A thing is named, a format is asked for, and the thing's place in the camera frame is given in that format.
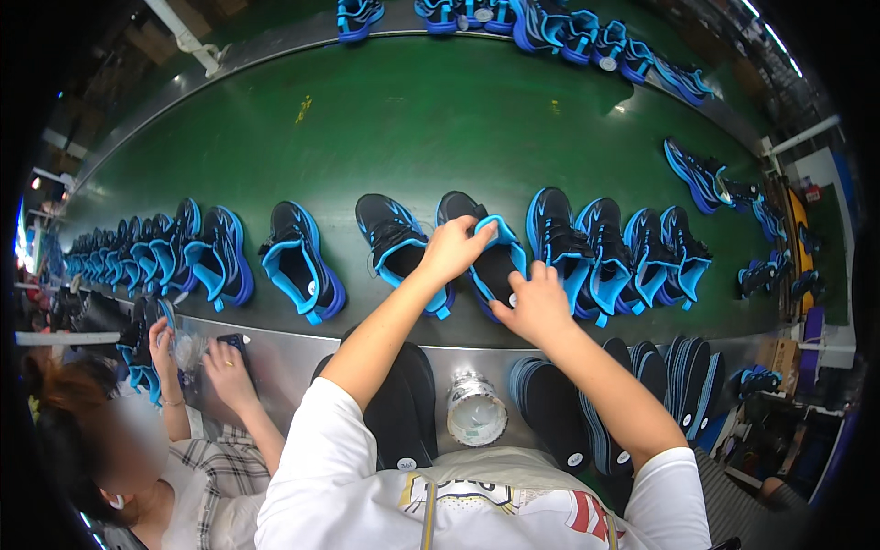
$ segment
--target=person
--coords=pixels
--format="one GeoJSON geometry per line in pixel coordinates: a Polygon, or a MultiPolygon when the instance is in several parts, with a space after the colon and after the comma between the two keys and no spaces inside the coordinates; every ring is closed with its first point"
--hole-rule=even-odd
{"type": "Polygon", "coordinates": [[[177,365],[169,353],[172,339],[166,318],[150,328],[150,355],[162,385],[170,440],[167,461],[151,479],[144,480],[154,469],[150,446],[139,451],[137,437],[116,421],[118,414],[95,422],[100,408],[118,397],[115,375],[96,357],[49,369],[44,378],[39,365],[27,369],[36,380],[38,440],[78,510],[92,520],[128,527],[150,550],[253,547],[256,514],[284,439],[257,399],[240,352],[213,339],[202,358],[205,372],[250,438],[225,426],[216,442],[191,439],[177,365]]]}
{"type": "Polygon", "coordinates": [[[376,471],[364,410],[424,306],[492,238],[494,224],[469,237],[476,223],[438,227],[418,267],[314,379],[260,509],[257,548],[710,548],[697,465],[677,423],[577,326],[558,273],[539,262],[530,281],[510,274],[515,309],[490,307],[573,381],[632,456],[624,517],[535,450],[457,451],[410,472],[376,471]]]}

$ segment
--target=stack of insoles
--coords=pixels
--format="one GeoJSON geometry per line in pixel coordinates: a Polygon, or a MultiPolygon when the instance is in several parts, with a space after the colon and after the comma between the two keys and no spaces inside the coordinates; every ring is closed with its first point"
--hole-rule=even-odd
{"type": "Polygon", "coordinates": [[[701,338],[679,336],[666,353],[666,377],[666,410],[687,439],[695,439],[706,428],[711,406],[721,392],[723,357],[712,356],[708,342],[701,338]]]}
{"type": "Polygon", "coordinates": [[[590,439],[584,431],[578,391],[555,365],[524,357],[513,365],[510,397],[525,423],[554,456],[559,467],[578,475],[590,465],[590,439]]]}
{"type": "MultiPolygon", "coordinates": [[[[620,338],[611,338],[602,348],[608,352],[615,361],[624,369],[632,371],[632,362],[629,359],[629,350],[627,344],[620,338]]],[[[596,463],[596,469],[605,475],[621,475],[629,474],[633,471],[633,461],[629,457],[629,453],[624,451],[620,445],[614,441],[608,428],[599,418],[596,409],[587,400],[583,393],[578,392],[581,399],[581,409],[586,419],[587,432],[590,434],[590,442],[593,449],[593,461],[596,463]]]]}

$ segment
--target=white pipe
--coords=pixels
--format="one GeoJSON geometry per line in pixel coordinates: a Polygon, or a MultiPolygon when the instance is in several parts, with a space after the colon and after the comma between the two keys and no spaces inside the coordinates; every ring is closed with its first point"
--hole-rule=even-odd
{"type": "Polygon", "coordinates": [[[812,128],[807,128],[803,132],[798,134],[797,136],[789,138],[789,139],[785,140],[784,142],[780,143],[779,145],[776,145],[775,147],[773,147],[770,150],[769,156],[770,156],[770,158],[773,158],[776,155],[779,155],[780,153],[782,153],[783,151],[789,150],[792,147],[794,147],[795,145],[798,145],[799,143],[805,142],[808,139],[810,139],[811,137],[813,137],[817,134],[821,134],[822,132],[826,131],[827,129],[834,127],[834,126],[837,126],[838,124],[840,124],[840,116],[837,114],[835,114],[834,116],[830,116],[830,117],[826,118],[825,120],[821,121],[816,126],[814,126],[812,128]]]}
{"type": "Polygon", "coordinates": [[[193,57],[205,68],[205,76],[210,77],[220,69],[220,64],[209,52],[211,49],[217,50],[216,46],[208,44],[203,46],[195,35],[184,25],[183,21],[177,17],[171,6],[165,0],[144,0],[156,12],[156,15],[162,19],[162,22],[174,33],[177,40],[177,47],[180,51],[192,54],[193,57]]]}

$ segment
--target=plaid shirt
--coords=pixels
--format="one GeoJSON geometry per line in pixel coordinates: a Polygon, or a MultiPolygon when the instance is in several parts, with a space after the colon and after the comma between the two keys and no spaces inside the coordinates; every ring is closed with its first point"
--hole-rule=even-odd
{"type": "Polygon", "coordinates": [[[187,439],[171,444],[169,459],[208,475],[196,524],[196,545],[210,550],[210,529],[221,498],[256,495],[269,485],[266,461],[251,437],[240,428],[224,424],[217,441],[187,439]]]}

